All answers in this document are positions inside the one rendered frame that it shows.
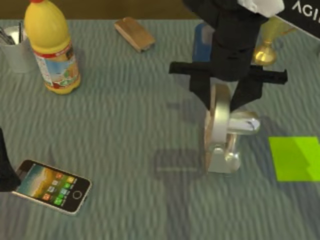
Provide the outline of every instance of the wooden block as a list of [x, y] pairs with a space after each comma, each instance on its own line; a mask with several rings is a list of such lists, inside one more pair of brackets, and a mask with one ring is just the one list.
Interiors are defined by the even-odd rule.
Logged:
[[118, 20], [114, 27], [139, 53], [149, 49], [156, 42], [155, 38], [132, 17]]

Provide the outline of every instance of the green square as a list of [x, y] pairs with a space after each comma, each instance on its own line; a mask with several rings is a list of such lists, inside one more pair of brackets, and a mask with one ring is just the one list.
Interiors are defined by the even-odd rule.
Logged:
[[59, 198], [59, 197], [57, 197], [57, 198], [54, 200], [54, 204], [55, 204], [55, 205], [60, 206], [60, 205], [61, 205], [61, 203], [62, 203], [62, 199], [61, 199], [61, 198]]
[[269, 137], [279, 182], [320, 181], [320, 145], [317, 137]]
[[66, 183], [64, 184], [64, 188], [65, 188], [65, 189], [70, 188], [70, 186], [71, 186], [71, 185], [70, 185], [70, 183], [68, 183], [68, 182], [66, 182]]

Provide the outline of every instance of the table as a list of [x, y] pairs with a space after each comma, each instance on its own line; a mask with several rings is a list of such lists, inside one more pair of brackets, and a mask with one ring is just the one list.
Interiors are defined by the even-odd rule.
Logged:
[[319, 43], [298, 31], [282, 38], [270, 69], [287, 68], [289, 82], [266, 85], [246, 106], [262, 128], [241, 140], [240, 170], [204, 174], [204, 107], [188, 77], [168, 74], [171, 61], [191, 61], [200, 21], [141, 22], [157, 39], [143, 54], [113, 21], [69, 21], [83, 80], [66, 96], [47, 91], [38, 70], [11, 73], [0, 55], [0, 126], [13, 166], [33, 159], [93, 182], [75, 217], [1, 193], [0, 239], [320, 239], [320, 185], [277, 182], [268, 143], [320, 137]]

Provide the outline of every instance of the orange juice bottle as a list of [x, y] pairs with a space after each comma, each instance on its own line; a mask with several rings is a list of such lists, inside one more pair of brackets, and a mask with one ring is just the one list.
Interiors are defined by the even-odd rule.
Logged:
[[24, 29], [45, 86], [57, 94], [71, 93], [81, 77], [64, 14], [48, 0], [30, 0]]

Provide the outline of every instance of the gold goblet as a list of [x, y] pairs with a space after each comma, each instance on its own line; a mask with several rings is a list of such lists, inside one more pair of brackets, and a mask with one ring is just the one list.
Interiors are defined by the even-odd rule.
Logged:
[[257, 65], [268, 66], [276, 62], [277, 54], [273, 49], [274, 40], [296, 30], [277, 17], [271, 17], [261, 26], [262, 44], [255, 48], [253, 61]]

